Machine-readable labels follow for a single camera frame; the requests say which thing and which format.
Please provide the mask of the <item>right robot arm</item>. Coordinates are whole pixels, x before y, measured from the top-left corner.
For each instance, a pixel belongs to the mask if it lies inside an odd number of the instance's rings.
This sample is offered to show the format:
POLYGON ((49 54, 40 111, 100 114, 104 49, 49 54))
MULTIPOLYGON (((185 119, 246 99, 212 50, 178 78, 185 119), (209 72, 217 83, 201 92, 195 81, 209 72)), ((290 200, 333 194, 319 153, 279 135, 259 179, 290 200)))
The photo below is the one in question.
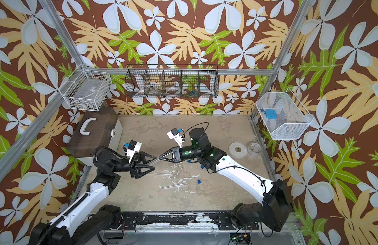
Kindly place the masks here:
POLYGON ((230 213, 231 222, 237 228, 265 225, 273 232, 280 232, 293 210, 292 195, 282 180, 272 181, 255 174, 238 164, 223 150, 214 147, 208 140, 204 128, 190 130, 191 145, 184 146, 185 133, 173 128, 167 133, 177 143, 158 158, 182 163, 196 159, 209 174, 220 174, 242 187, 255 199, 254 204, 238 204, 230 213))

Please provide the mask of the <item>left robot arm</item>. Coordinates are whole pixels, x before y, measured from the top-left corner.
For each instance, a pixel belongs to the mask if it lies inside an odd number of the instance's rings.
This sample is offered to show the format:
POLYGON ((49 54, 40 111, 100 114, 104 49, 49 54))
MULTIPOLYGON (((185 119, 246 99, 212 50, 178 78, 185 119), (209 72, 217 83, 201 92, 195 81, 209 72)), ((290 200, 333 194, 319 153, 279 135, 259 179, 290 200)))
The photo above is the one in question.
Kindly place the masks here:
POLYGON ((155 170, 150 163, 154 156, 145 152, 127 152, 125 156, 108 147, 98 147, 92 155, 97 175, 86 191, 67 209, 48 223, 36 225, 30 234, 31 245, 84 245, 105 229, 118 230, 122 224, 121 210, 104 205, 95 214, 93 209, 116 189, 120 172, 129 172, 139 179, 155 170))

